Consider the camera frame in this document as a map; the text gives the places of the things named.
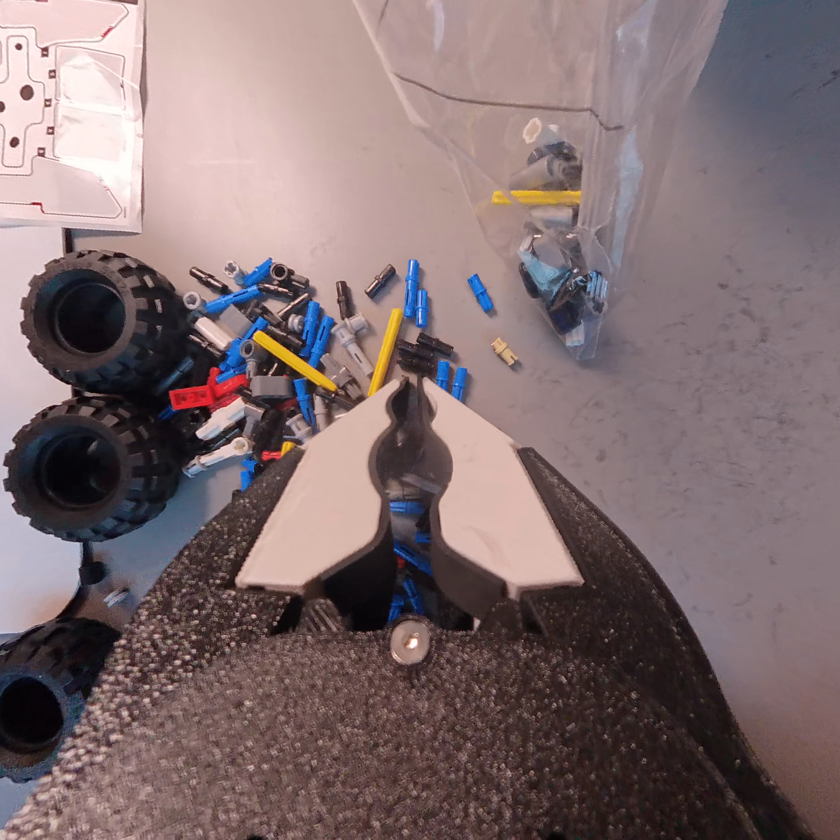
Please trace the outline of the grey desk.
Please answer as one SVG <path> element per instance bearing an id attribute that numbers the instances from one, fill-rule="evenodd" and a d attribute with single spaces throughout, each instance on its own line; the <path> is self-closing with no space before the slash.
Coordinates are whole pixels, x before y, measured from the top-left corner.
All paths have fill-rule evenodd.
<path id="1" fill-rule="evenodd" d="M 838 838 L 838 2 L 730 2 L 593 360 L 565 351 L 407 119 L 351 2 L 147 2 L 141 235 L 181 289 L 271 256 L 385 329 L 426 272 L 470 407 L 604 510 L 764 766 Z"/>

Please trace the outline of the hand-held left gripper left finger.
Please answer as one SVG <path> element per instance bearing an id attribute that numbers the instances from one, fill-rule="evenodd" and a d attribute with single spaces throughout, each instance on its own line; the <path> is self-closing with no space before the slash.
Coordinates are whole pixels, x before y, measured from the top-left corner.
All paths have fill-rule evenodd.
<path id="1" fill-rule="evenodd" d="M 392 518 L 377 467 L 397 429 L 391 381 L 304 448 L 238 576 L 237 587 L 310 594 L 314 585 L 370 594 L 393 587 Z"/>

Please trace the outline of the white sticker sheet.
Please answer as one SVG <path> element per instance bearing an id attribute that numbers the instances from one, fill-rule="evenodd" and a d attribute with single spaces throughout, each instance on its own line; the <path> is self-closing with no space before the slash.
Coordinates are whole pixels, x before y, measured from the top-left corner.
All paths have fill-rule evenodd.
<path id="1" fill-rule="evenodd" d="M 142 230 L 145 2 L 1 2 L 1 223 Z"/>

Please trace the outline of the black toy tire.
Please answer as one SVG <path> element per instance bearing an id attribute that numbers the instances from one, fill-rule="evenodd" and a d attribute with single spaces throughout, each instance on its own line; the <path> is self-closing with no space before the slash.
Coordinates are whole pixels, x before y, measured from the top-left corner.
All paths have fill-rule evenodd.
<path id="1" fill-rule="evenodd" d="M 1 647 L 1 776 L 36 780 L 77 725 L 119 632 L 82 617 L 34 626 Z"/>
<path id="2" fill-rule="evenodd" d="M 21 301 L 28 351 L 84 392 L 142 392 L 186 353 L 186 310 L 162 274 L 97 250 L 53 259 Z"/>
<path id="3" fill-rule="evenodd" d="M 156 518 L 181 475 L 162 425 L 109 395 L 41 411 L 16 433 L 3 464 L 16 513 L 79 543 L 116 539 Z"/>

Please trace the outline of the white booklet stand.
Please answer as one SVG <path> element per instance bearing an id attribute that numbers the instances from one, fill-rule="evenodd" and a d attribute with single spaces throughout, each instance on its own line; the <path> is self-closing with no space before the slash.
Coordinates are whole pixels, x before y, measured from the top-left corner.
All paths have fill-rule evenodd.
<path id="1" fill-rule="evenodd" d="M 1 231 L 1 456 L 16 432 L 44 408 L 61 403 L 70 388 L 29 354 L 20 331 L 21 300 L 32 276 L 64 254 L 59 227 L 7 227 Z M 34 530 L 1 489 L 1 632 L 16 634 L 61 611 L 78 585 L 80 549 Z"/>

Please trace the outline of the clear plastic bag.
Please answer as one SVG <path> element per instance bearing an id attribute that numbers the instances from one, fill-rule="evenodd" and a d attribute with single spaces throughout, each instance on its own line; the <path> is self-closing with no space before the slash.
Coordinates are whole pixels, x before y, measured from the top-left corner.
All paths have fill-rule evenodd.
<path id="1" fill-rule="evenodd" d="M 360 1 L 408 118 L 578 361 L 637 267 L 722 1 Z"/>

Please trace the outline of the pile of small toy parts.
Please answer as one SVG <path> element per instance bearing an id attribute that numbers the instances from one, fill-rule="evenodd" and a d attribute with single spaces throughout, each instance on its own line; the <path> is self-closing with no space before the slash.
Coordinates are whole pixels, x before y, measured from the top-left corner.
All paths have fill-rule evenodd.
<path id="1" fill-rule="evenodd" d="M 238 573 L 300 456 L 310 441 L 321 433 L 317 431 L 318 414 L 314 409 L 315 388 L 325 392 L 325 400 L 336 403 L 340 400 L 343 385 L 319 370 L 331 336 L 347 343 L 352 351 L 359 349 L 354 327 L 319 316 L 317 308 L 315 303 L 309 303 L 307 315 L 301 318 L 302 349 L 294 351 L 286 344 L 287 339 L 280 337 L 280 327 L 266 314 L 263 316 L 265 327 L 256 322 L 240 339 L 228 345 L 231 361 L 223 362 L 221 371 L 212 372 L 207 385 L 170 393 L 171 408 L 167 410 L 170 415 L 205 407 L 210 410 L 204 424 L 192 433 L 197 455 L 183 469 L 187 476 L 194 476 L 225 459 L 243 458 L 250 459 L 252 466 L 265 477 L 244 484 L 245 502 L 239 507 L 231 504 L 221 519 L 206 525 L 164 573 L 157 585 L 167 591 L 174 612 L 196 610 L 198 614 L 238 614 L 250 608 L 252 602 L 260 606 L 273 597 L 294 595 L 308 599 L 324 591 L 341 613 L 361 612 L 362 618 L 355 622 L 362 626 L 381 622 L 380 615 L 391 603 L 392 589 L 385 592 L 378 585 L 370 594 L 351 594 L 346 586 L 325 588 L 323 584 L 315 584 L 310 594 L 237 587 Z M 393 310 L 374 369 L 363 353 L 358 356 L 363 373 L 361 383 L 369 392 L 366 399 L 386 385 L 385 374 L 398 344 L 402 320 L 402 311 Z M 465 379 L 466 368 L 458 368 L 451 393 L 446 390 L 447 377 L 443 386 L 436 385 L 459 400 Z M 417 385 L 410 382 L 409 387 L 408 395 L 394 399 L 397 429 L 386 439 L 385 452 L 377 457 L 384 489 L 393 474 L 400 476 L 405 471 L 417 470 L 415 460 L 429 451 L 426 443 L 442 445 L 429 434 L 432 411 L 424 395 L 424 380 Z M 431 543 L 431 510 L 448 478 L 444 473 L 448 467 L 444 447 L 443 455 L 443 475 L 429 478 L 432 497 L 421 504 L 422 510 L 430 509 L 428 533 Z M 388 497 L 387 505 L 392 517 Z M 427 577 L 437 580 L 432 555 L 429 560 L 415 561 L 415 566 Z M 486 615 L 494 604 L 506 597 L 517 599 L 520 596 L 443 592 L 460 610 L 475 618 Z"/>

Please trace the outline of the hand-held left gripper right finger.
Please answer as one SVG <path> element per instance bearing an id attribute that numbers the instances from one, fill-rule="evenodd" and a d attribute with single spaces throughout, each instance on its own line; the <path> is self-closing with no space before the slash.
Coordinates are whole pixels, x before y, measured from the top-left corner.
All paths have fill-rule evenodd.
<path id="1" fill-rule="evenodd" d="M 448 456 L 430 525 L 447 594 L 522 594 L 582 585 L 582 574 L 520 457 L 520 446 L 441 387 L 423 381 L 429 434 Z"/>

